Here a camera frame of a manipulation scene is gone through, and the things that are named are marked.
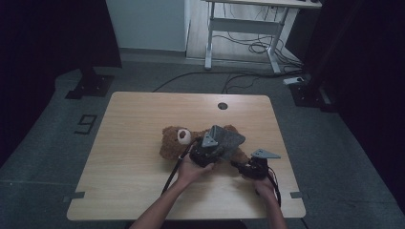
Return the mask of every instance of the human arm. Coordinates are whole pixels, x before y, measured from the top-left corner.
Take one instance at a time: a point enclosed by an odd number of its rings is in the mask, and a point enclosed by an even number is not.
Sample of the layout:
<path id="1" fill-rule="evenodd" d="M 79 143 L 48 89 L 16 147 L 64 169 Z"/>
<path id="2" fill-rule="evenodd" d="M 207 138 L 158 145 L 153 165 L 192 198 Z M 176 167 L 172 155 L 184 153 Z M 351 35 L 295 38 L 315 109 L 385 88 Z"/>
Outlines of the human arm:
<path id="1" fill-rule="evenodd" d="M 180 194 L 214 164 L 202 168 L 185 156 L 179 167 L 178 179 L 130 227 L 130 229 L 160 228 Z"/>
<path id="2" fill-rule="evenodd" d="M 268 228 L 285 229 L 286 220 L 283 217 L 277 198 L 274 195 L 274 186 L 268 178 L 252 180 L 253 186 L 263 199 L 266 206 Z"/>

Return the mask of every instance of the black curtain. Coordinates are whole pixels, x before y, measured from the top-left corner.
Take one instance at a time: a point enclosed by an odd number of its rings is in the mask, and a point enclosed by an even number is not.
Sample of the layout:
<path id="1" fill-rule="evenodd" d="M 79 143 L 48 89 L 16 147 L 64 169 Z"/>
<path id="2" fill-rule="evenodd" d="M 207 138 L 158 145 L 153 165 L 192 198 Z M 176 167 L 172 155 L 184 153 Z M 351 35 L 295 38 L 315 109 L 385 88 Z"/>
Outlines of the black curtain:
<path id="1" fill-rule="evenodd" d="M 0 1 L 0 166 L 47 106 L 59 75 L 121 67 L 104 0 Z"/>
<path id="2" fill-rule="evenodd" d="M 325 84 L 405 212 L 405 17 L 398 1 L 327 0 L 305 69 L 314 90 Z"/>

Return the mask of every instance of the black tripod base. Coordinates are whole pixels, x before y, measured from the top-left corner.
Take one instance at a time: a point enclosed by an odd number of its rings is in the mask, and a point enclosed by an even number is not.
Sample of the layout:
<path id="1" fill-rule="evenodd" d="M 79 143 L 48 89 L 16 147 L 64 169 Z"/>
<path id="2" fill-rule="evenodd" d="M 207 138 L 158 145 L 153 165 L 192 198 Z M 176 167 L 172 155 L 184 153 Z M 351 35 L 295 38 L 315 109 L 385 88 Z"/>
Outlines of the black tripod base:
<path id="1" fill-rule="evenodd" d="M 310 91 L 307 85 L 291 84 L 289 85 L 289 89 L 291 90 L 295 106 L 312 108 L 325 107 L 322 95 L 318 91 Z"/>
<path id="2" fill-rule="evenodd" d="M 104 97 L 111 84 L 113 83 L 113 75 L 96 75 L 96 84 L 85 85 L 83 78 L 78 82 L 73 91 L 69 91 L 65 98 L 80 99 L 82 96 L 97 96 Z"/>

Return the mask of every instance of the table leg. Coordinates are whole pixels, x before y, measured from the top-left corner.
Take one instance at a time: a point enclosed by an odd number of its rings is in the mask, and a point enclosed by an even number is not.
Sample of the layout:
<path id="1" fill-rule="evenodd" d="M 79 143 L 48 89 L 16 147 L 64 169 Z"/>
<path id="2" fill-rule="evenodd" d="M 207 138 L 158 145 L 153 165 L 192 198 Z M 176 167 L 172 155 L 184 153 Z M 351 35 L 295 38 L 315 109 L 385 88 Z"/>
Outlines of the table leg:
<path id="1" fill-rule="evenodd" d="M 211 15 L 209 17 L 208 43 L 206 44 L 206 51 L 205 51 L 205 69 L 206 70 L 211 70 L 211 61 L 212 61 L 212 23 L 213 23 L 213 20 L 214 20 L 214 11 L 215 11 L 215 3 L 213 2 L 212 6 L 211 6 Z"/>
<path id="2" fill-rule="evenodd" d="M 281 21 L 279 22 L 279 26 L 278 26 L 276 36 L 274 37 L 274 39 L 271 42 L 270 49 L 267 50 L 267 55 L 268 55 L 268 58 L 270 59 L 271 67 L 273 68 L 275 73 L 280 73 L 281 72 L 280 68 L 278 66 L 278 63 L 277 63 L 277 56 L 275 54 L 275 50 L 277 48 L 277 44 L 278 44 L 278 41 L 280 39 L 281 32 L 283 31 L 283 27 L 284 27 L 285 22 L 286 22 L 288 10 L 289 10 L 289 8 L 285 8 L 284 13 L 283 13 L 283 17 L 282 17 Z"/>

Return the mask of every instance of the standing desk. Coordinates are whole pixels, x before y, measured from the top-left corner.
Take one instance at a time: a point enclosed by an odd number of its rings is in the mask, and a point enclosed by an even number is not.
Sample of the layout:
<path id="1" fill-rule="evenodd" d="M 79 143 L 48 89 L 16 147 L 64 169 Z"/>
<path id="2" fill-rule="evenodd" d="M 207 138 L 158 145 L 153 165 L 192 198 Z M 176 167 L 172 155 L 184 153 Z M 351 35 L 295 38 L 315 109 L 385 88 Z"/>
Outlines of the standing desk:
<path id="1" fill-rule="evenodd" d="M 204 1 L 212 3 L 208 27 L 208 43 L 206 45 L 205 65 L 204 65 L 207 70 L 211 69 L 211 62 L 212 62 L 212 32 L 234 31 L 234 32 L 274 35 L 274 38 L 272 39 L 272 42 L 270 44 L 270 48 L 267 50 L 266 53 L 274 72 L 280 73 L 281 71 L 277 63 L 275 50 L 277 48 L 277 43 L 280 39 L 281 32 L 286 22 L 288 10 L 290 8 L 298 8 L 298 9 L 322 8 L 322 4 L 319 1 L 317 3 L 312 3 L 310 2 L 310 0 L 306 0 L 305 2 L 298 0 L 204 0 Z M 270 7 L 283 7 L 286 9 L 284 10 L 282 19 L 279 22 L 216 18 L 214 17 L 215 3 L 260 5 Z"/>
<path id="2" fill-rule="evenodd" d="M 226 110 L 219 103 L 227 104 Z M 274 169 L 286 218 L 302 218 L 304 203 L 270 100 L 264 95 L 114 93 L 68 210 L 71 220 L 137 219 L 159 196 L 176 161 L 160 154 L 161 131 L 179 125 L 201 131 L 234 125 L 249 156 L 258 148 L 281 156 Z M 168 219 L 264 219 L 250 181 L 229 162 L 189 186 Z"/>

